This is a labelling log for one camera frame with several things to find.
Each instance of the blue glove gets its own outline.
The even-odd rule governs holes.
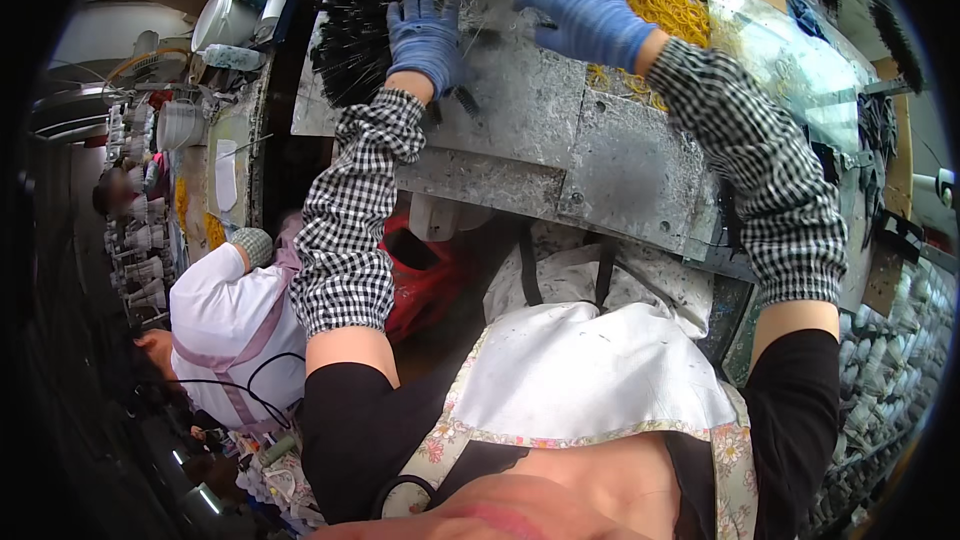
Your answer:
[[[463,57],[457,49],[460,32],[460,0],[446,0],[437,17],[433,0],[403,0],[401,6],[391,2],[387,7],[387,30],[390,30],[390,52],[393,65],[387,76],[395,72],[420,72],[433,82],[433,98],[457,85],[463,71]]]
[[[548,51],[634,72],[641,45],[657,26],[638,17],[626,0],[513,0],[513,10],[534,7],[557,29],[540,26],[535,41]]]

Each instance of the white bottle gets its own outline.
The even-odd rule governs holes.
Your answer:
[[[198,50],[197,54],[203,58],[203,63],[210,67],[241,72],[259,69],[266,58],[262,52],[229,44],[210,44],[204,50]]]

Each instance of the plastic container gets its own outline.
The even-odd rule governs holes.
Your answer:
[[[166,151],[201,145],[206,127],[200,107],[188,98],[164,102],[156,124],[156,148]]]
[[[205,50],[198,50],[197,54],[203,57],[203,63],[210,67],[223,67],[241,72],[259,69],[264,61],[262,52],[228,44],[210,44]]]
[[[266,6],[263,7],[263,13],[260,14],[260,19],[256,23],[257,42],[267,40],[274,33],[277,22],[281,20],[283,6],[286,4],[287,0],[267,0]]]
[[[208,0],[197,19],[190,50],[196,53],[212,44],[240,46],[254,35],[257,19],[254,9],[236,0]]]

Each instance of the worker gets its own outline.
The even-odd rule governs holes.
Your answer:
[[[275,254],[263,230],[234,232],[170,288],[171,330],[149,330],[134,341],[195,411],[228,430],[289,428],[304,397],[306,331],[287,293],[300,267],[292,241],[301,228],[299,213],[287,217]]]
[[[339,158],[303,205],[290,288],[309,337],[299,423],[304,471],[333,524],[316,537],[793,538],[837,438],[837,193],[742,66],[669,37],[625,0],[514,8],[554,22],[535,30],[544,50],[643,76],[735,187],[762,306],[746,386],[717,378],[656,305],[570,299],[503,312],[459,362],[401,385],[383,333],[391,264],[377,246],[395,168],[425,144],[426,103],[462,79],[459,6],[389,5],[385,86],[345,109]]]
[[[139,196],[127,175],[134,169],[143,168],[143,192],[147,200],[163,197],[167,187],[167,167],[162,152],[144,154],[138,162],[129,157],[117,159],[104,171],[93,187],[93,209],[103,217],[123,215]]]

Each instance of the floral apron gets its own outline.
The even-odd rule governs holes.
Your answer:
[[[716,537],[752,539],[758,491],[746,404],[678,324],[646,304],[604,314],[587,302],[531,306],[484,330],[400,475],[436,490],[471,440],[566,449],[660,431],[710,443]],[[428,502],[420,486],[402,483],[382,514],[410,515]]]

